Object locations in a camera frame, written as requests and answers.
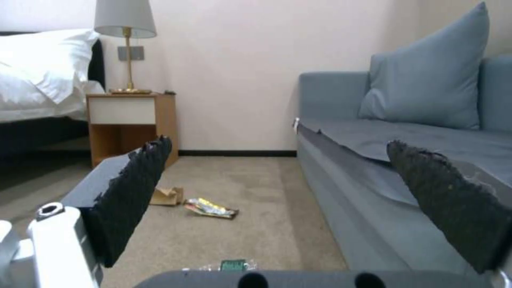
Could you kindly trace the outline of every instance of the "wooden nightstand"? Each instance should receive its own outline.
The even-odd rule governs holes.
[[[93,167],[105,158],[141,147],[159,135],[168,136],[173,143],[165,167],[178,159],[174,95],[90,94],[87,108]]]

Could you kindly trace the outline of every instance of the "beige carpet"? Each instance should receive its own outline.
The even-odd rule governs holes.
[[[88,171],[88,161],[76,160],[15,169],[18,178],[2,173],[0,218],[23,232],[40,204],[58,200]],[[224,220],[182,207],[150,207],[116,266],[104,271],[102,287],[129,287],[156,273],[222,259],[254,259],[264,270],[346,268],[295,158],[182,157],[159,186],[181,186],[188,198],[241,212]]]

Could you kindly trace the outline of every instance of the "wall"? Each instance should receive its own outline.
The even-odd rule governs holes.
[[[2,0],[2,30],[92,27],[94,0]],[[297,78],[316,70],[366,70],[370,56],[441,28],[476,0],[152,0],[158,37],[135,40],[146,60],[135,85],[178,92],[182,149],[294,149]],[[509,0],[489,0],[493,53],[510,47]],[[103,37],[107,84],[124,63]]]

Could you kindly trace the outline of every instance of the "light switch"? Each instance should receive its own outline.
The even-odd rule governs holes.
[[[132,60],[144,60],[144,46],[131,46]],[[117,47],[119,61],[126,61],[126,46]]]

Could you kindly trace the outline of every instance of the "lamp shade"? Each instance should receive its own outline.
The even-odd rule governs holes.
[[[132,38],[157,35],[148,0],[97,0],[94,30],[98,33],[124,37],[123,27],[132,29]]]

